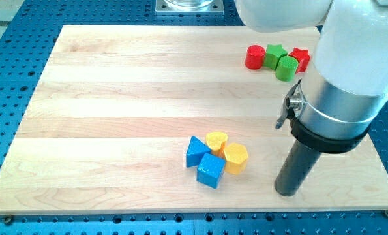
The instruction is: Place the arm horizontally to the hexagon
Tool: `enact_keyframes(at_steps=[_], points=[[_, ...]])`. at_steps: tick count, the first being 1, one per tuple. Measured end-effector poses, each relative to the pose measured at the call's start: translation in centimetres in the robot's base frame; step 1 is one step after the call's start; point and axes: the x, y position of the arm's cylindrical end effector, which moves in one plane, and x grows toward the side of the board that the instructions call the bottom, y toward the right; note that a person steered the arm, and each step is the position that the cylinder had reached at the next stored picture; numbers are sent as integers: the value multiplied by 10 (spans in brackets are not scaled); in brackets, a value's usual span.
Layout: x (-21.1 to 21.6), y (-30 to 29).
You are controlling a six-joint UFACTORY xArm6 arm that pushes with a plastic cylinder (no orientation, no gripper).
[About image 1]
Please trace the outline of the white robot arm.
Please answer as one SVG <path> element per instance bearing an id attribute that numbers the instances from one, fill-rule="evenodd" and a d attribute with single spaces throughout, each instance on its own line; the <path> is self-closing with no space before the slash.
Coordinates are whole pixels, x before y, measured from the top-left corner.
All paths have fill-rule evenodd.
<path id="1" fill-rule="evenodd" d="M 296 141 L 318 152 L 353 149 L 388 101 L 388 1 L 236 0 L 235 6 L 257 32 L 321 26 L 276 126 L 289 121 Z"/>

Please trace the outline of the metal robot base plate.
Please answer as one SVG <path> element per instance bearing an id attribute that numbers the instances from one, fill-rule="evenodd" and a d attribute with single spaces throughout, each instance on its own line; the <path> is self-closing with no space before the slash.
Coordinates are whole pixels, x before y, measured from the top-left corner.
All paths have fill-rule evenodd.
<path id="1" fill-rule="evenodd" d="M 224 12 L 223 0 L 156 0 L 158 14 Z"/>

